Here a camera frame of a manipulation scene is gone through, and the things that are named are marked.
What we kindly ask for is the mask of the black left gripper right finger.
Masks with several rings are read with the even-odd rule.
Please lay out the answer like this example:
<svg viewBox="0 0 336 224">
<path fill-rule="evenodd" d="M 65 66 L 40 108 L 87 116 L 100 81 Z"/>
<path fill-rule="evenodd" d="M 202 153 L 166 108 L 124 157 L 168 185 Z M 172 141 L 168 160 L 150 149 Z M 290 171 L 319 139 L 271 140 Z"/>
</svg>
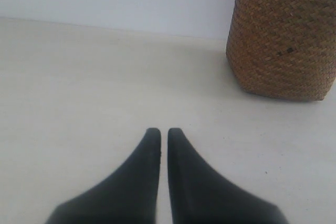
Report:
<svg viewBox="0 0 336 224">
<path fill-rule="evenodd" d="M 173 223 L 288 223 L 276 205 L 213 169 L 180 128 L 167 134 L 167 171 Z"/>
</svg>

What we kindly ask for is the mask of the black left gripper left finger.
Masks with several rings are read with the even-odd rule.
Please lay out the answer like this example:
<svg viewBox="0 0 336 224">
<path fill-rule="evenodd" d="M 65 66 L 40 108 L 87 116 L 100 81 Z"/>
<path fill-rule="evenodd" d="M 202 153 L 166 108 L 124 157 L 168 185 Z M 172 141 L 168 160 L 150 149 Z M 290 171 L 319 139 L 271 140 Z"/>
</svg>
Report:
<svg viewBox="0 0 336 224">
<path fill-rule="evenodd" d="M 47 223 L 156 223 L 160 165 L 161 132 L 148 128 L 115 172 L 60 204 Z"/>
</svg>

